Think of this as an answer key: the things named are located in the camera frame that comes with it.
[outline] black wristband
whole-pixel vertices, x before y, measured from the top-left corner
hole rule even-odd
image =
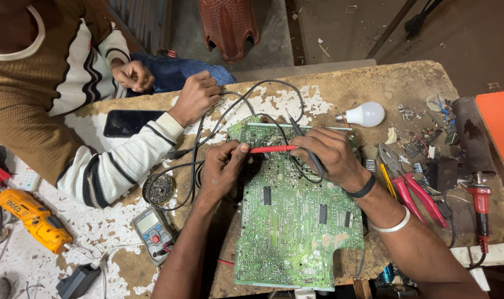
[[[368,179],[365,186],[362,187],[361,190],[354,192],[354,193],[350,193],[346,190],[344,190],[344,191],[346,192],[346,194],[350,195],[351,197],[353,197],[355,199],[360,199],[361,197],[364,197],[365,195],[367,195],[368,192],[370,192],[370,190],[372,190],[375,183],[376,183],[376,178],[374,177],[374,174],[371,173],[370,179]]]

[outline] blue jeans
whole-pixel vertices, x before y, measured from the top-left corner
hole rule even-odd
[[[208,65],[200,60],[171,58],[134,52],[130,54],[132,60],[139,60],[148,67],[154,75],[154,87],[145,94],[153,95],[162,92],[179,91],[184,87],[185,80],[196,73],[208,70],[211,77],[217,80],[217,85],[237,83],[237,80],[220,65]],[[126,96],[142,95],[128,89]]]

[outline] workbench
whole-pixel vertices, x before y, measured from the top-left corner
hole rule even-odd
[[[408,103],[415,112],[423,112],[427,110],[425,99],[429,95],[438,93],[444,99],[455,100],[459,98],[443,67],[433,61],[372,66],[289,77],[282,80],[295,85],[302,93],[306,109],[305,115],[300,121],[301,125],[343,126],[343,123],[335,122],[336,113],[349,110],[370,100],[383,105],[386,116],[380,125],[374,128],[352,125],[358,146],[377,145],[377,143],[384,142],[387,139],[387,129],[390,127],[395,127],[401,138],[410,138],[412,136],[409,136],[409,131],[419,133],[421,130],[434,126],[434,121],[428,115],[421,119],[404,120],[403,116],[397,114],[394,109],[398,104]],[[253,84],[253,82],[238,83],[224,86],[223,89],[243,94]],[[109,150],[124,142],[124,139],[110,139],[102,136],[106,114],[109,110],[168,110],[176,103],[179,94],[179,92],[169,92],[153,96],[96,102],[67,115],[65,123],[73,130],[73,133],[97,152]],[[237,97],[228,95],[223,99],[226,101],[208,112],[202,137],[209,134],[222,112],[237,100]],[[290,111],[298,111],[299,109],[296,92],[288,86],[277,83],[267,83],[258,87],[250,94],[249,102],[256,113],[268,113],[279,122],[285,122],[281,116],[285,114],[286,107]],[[227,125],[232,125],[249,115],[250,112],[243,103],[230,112],[225,121]],[[178,140],[176,148],[191,147],[197,128],[198,124],[186,128],[184,135]],[[208,143],[216,145],[224,142],[226,139],[225,128],[226,126],[222,127],[221,131],[215,134]],[[437,147],[437,151],[445,156],[449,154],[449,147],[443,145],[444,138],[445,134],[440,136],[434,145]],[[396,153],[403,153],[401,148],[395,144],[389,147]],[[207,146],[199,148],[198,160],[203,159],[206,148]],[[161,172],[167,167],[188,162],[190,159],[191,153],[180,160],[163,161],[151,172]],[[376,169],[377,179],[383,184],[379,162],[377,162]],[[183,167],[173,170],[172,175],[177,181],[177,193],[175,198],[171,200],[170,207],[181,203],[187,195],[190,184],[190,168]],[[499,176],[489,177],[487,184],[493,190],[490,197],[489,242],[490,244],[504,243],[504,188]],[[476,245],[475,216],[471,195],[458,188],[450,190],[448,194],[452,195],[448,200],[455,215],[457,229],[457,240],[454,247]],[[85,207],[73,200],[66,199],[46,182],[42,182],[38,196],[67,224],[68,229],[75,235],[76,241],[89,249],[98,249],[96,254],[113,246],[139,243],[131,226],[131,220],[147,208],[148,204],[141,198],[141,188],[138,185],[131,188],[122,199],[104,210]],[[419,211],[428,220],[429,227],[449,244],[451,225],[447,229],[436,227],[420,201],[414,195],[412,196]],[[167,214],[176,229],[182,228],[190,208],[188,203]],[[212,224],[212,228],[215,228],[212,229],[215,234],[210,235],[209,252],[206,255],[207,259],[212,260],[208,260],[204,269],[204,275],[213,279],[210,291],[212,298],[267,293],[275,290],[275,288],[268,287],[235,285],[233,268],[227,264],[216,262],[216,258],[233,262],[235,242],[240,234],[239,217],[236,213],[236,207],[222,203]],[[227,233],[222,229],[225,227],[228,227]],[[61,277],[70,275],[76,265],[89,261],[73,252],[55,256],[36,243],[22,229],[22,225],[16,225],[14,234],[11,236],[0,262],[0,275],[3,275],[3,271],[6,271],[8,276],[12,274],[18,279],[16,286],[23,289],[25,289],[25,281],[29,281],[30,284],[42,283],[44,288],[36,289],[36,292],[40,294],[39,297],[49,298],[52,296],[56,298],[56,290],[54,289],[56,275]],[[340,249],[335,253],[335,284],[352,282],[351,277],[356,274],[359,268],[360,255],[360,251],[354,249]],[[375,278],[390,262],[391,258],[376,232],[370,229],[365,236],[365,256],[360,278]],[[150,294],[156,277],[156,269],[150,263],[143,247],[119,249],[111,252],[107,271],[108,296],[110,298],[145,298]],[[99,279],[84,297],[95,298],[102,296],[101,294],[102,284]]]

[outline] bracelet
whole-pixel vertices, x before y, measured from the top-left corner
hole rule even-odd
[[[346,190],[344,190],[344,191],[346,192],[346,194],[350,195],[351,197],[353,197],[355,199],[360,199],[361,197],[366,196],[368,194],[368,192],[370,192],[370,190],[372,190],[375,183],[376,183],[376,178],[374,177],[373,174],[370,174],[370,179],[368,179],[365,186],[362,187],[361,190],[354,192],[354,193],[350,193]]]
[[[411,212],[409,211],[409,209],[403,205],[403,207],[405,208],[405,210],[407,211],[407,214],[405,215],[405,219],[403,219],[403,221],[401,221],[400,224],[396,225],[395,227],[393,228],[387,228],[387,229],[382,229],[382,228],[377,228],[375,227],[374,225],[372,225],[372,227],[376,230],[376,231],[380,231],[382,233],[391,233],[393,231],[397,231],[397,230],[400,230],[402,227],[404,227],[407,222],[409,221],[409,218],[411,218]]]

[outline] black probe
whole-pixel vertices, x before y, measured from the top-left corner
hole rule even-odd
[[[300,129],[300,125],[298,125],[294,121],[294,119],[289,114],[289,112],[288,112],[287,109],[285,109],[285,111],[287,112],[288,120],[291,122],[291,125],[294,128],[294,131],[296,132],[296,134],[299,135],[299,136],[304,136],[304,134],[302,132],[302,129]],[[318,159],[318,157],[315,155],[315,153],[309,151],[308,149],[305,149],[305,150],[307,151],[307,153],[309,154],[309,157],[311,157],[311,160],[313,161],[313,163],[317,167],[318,173],[323,177],[324,174],[325,174],[325,171],[324,171],[324,167],[322,166],[322,162],[320,161],[320,159]]]

